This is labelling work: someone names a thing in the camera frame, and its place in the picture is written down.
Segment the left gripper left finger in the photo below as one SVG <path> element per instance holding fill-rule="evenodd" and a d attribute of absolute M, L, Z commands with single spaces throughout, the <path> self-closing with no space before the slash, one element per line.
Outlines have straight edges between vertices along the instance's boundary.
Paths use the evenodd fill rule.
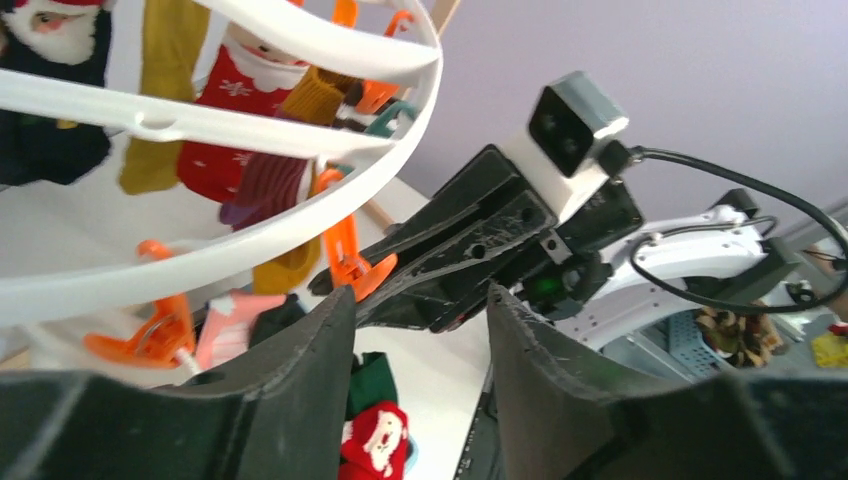
<path fill-rule="evenodd" d="M 355 300 L 333 291 L 304 318 L 180 386 L 89 371 L 1 377 L 5 479 L 333 479 Z"/>

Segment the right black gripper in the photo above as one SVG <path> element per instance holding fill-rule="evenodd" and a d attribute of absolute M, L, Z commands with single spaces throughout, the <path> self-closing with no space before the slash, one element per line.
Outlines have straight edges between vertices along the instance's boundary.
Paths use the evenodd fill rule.
<path fill-rule="evenodd" d="M 358 327 L 441 333 L 487 304 L 496 283 L 551 320 L 564 319 L 611 278 L 605 247 L 644 218 L 626 186 L 608 181 L 560 223 L 494 145 L 485 146 L 421 210 L 362 255 L 397 264 L 357 306 Z"/>

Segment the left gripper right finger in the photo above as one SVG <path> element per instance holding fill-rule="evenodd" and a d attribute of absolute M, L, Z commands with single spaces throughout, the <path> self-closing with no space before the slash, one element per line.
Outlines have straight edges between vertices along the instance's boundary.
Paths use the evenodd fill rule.
<path fill-rule="evenodd" d="M 509 479 L 843 479 L 847 380 L 621 365 L 492 285 L 487 321 Z"/>

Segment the red santa sock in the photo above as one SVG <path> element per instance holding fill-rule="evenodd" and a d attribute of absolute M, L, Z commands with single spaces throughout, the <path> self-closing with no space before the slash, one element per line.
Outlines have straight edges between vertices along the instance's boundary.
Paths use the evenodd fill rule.
<path fill-rule="evenodd" d="M 338 480 L 401 480 L 409 446 L 407 415 L 381 401 L 346 421 Z"/>

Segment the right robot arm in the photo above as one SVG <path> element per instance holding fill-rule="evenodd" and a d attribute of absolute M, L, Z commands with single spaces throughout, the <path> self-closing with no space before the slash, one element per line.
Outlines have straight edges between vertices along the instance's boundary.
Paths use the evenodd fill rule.
<path fill-rule="evenodd" d="M 571 336 L 600 347 L 653 321 L 605 317 L 601 298 L 659 281 L 709 302 L 748 303 L 793 266 L 789 251 L 759 232 L 746 192 L 709 210 L 646 223 L 629 191 L 603 168 L 626 164 L 619 142 L 575 177 L 583 199 L 567 220 L 497 147 L 484 147 L 421 210 L 368 247 L 368 261 L 394 259 L 389 276 L 356 308 L 358 327 L 442 333 L 483 310 L 492 285 L 512 287 Z"/>

